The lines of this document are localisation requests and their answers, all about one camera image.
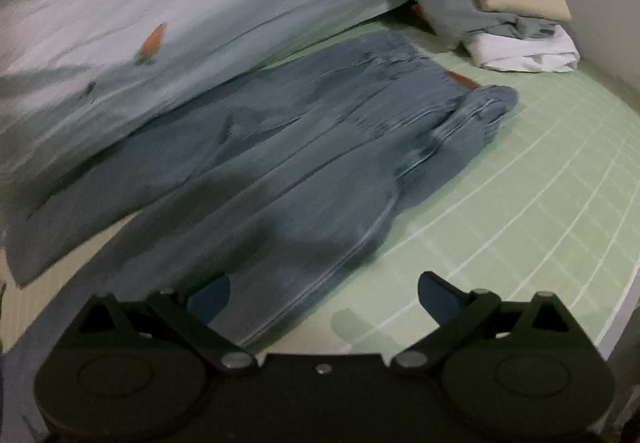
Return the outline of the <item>blue denim jeans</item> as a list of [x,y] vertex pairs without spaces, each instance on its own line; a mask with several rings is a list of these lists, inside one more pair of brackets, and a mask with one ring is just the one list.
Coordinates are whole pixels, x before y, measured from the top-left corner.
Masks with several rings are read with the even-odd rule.
[[115,222],[122,229],[14,343],[49,350],[97,293],[171,288],[238,345],[313,303],[495,137],[518,103],[472,87],[378,32],[213,88],[91,157],[11,220],[29,281]]

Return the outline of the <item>grey folded garment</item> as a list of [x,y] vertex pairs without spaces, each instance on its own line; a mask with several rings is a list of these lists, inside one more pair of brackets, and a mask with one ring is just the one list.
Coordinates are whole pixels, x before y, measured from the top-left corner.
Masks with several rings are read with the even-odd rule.
[[480,33],[513,39],[546,39],[553,36],[556,21],[528,18],[510,12],[488,12],[478,0],[416,0],[442,43],[450,50]]

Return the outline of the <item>green grid mat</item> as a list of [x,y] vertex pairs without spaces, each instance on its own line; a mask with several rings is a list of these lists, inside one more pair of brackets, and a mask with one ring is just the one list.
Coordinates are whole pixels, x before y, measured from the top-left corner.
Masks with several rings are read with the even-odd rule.
[[[426,271],[506,300],[551,291],[599,341],[620,307],[638,299],[632,284],[639,263],[639,116],[627,103],[628,91],[588,65],[564,74],[482,70],[420,29],[380,24],[357,27],[264,70],[378,32],[403,34],[472,87],[512,88],[518,103],[486,148],[426,200],[402,209],[366,258],[288,322],[239,346],[393,355],[436,326],[416,291]],[[29,281],[15,277],[2,253],[9,285],[1,338],[9,363],[35,366],[51,351],[54,344],[35,354],[13,346],[121,229],[122,222],[113,223]]]

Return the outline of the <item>white folded garment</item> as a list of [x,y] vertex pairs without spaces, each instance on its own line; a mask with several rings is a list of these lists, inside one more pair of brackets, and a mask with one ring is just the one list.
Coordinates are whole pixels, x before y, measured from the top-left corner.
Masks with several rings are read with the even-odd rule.
[[576,70],[580,54],[570,35],[555,25],[551,36],[516,39],[488,33],[463,43],[477,67],[497,72],[568,73]]

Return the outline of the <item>light blue carrot-print sheet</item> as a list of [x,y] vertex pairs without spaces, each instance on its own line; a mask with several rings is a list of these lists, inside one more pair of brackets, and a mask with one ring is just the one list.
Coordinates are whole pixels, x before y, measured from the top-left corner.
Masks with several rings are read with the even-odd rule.
[[153,117],[406,0],[1,0],[1,189],[40,193]]

